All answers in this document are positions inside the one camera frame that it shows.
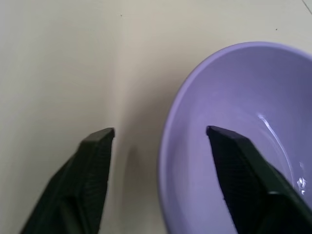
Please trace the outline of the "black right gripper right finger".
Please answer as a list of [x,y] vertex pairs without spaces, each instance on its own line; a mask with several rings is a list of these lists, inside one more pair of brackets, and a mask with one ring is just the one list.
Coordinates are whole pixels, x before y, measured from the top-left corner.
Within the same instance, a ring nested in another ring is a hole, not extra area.
[[247,137],[216,126],[206,134],[238,234],[312,234],[312,210]]

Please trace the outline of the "purple bowl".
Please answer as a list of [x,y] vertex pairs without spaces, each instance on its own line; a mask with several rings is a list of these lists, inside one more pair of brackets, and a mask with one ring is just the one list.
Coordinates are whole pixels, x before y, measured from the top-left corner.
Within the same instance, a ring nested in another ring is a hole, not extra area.
[[246,42],[212,54],[181,86],[158,157],[169,234],[236,234],[206,128],[249,138],[312,208],[312,54]]

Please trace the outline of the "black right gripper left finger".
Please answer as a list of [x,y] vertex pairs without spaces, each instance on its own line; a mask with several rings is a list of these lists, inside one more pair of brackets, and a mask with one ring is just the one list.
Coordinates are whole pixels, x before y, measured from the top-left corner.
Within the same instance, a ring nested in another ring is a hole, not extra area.
[[114,128],[94,132],[51,177],[20,234],[98,234]]

